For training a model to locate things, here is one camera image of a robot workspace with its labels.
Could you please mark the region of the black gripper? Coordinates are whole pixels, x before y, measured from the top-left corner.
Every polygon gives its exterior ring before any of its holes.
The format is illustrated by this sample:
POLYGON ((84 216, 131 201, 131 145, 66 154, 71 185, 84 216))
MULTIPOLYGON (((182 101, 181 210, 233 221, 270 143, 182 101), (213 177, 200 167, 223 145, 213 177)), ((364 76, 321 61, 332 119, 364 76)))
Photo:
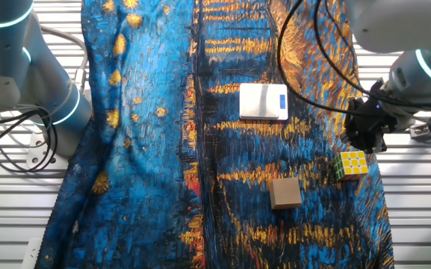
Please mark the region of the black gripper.
POLYGON ((368 154, 384 152, 384 134, 391 131, 391 117, 375 99, 368 99, 363 104, 363 111, 367 116, 362 120, 363 136, 359 139, 360 150, 368 154))

